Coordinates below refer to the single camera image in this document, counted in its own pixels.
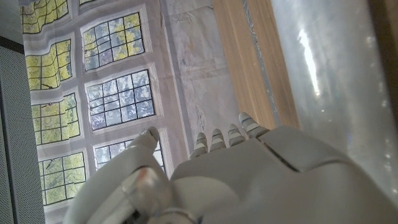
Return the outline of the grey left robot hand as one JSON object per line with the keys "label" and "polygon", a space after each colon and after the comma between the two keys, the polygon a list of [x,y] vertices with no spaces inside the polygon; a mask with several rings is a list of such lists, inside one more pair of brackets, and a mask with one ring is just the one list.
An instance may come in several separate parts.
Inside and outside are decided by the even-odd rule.
{"label": "grey left robot hand", "polygon": [[397,206],[348,156],[288,126],[248,114],[228,136],[199,133],[167,176],[160,134],[141,132],[78,191],[65,223],[396,223]]}

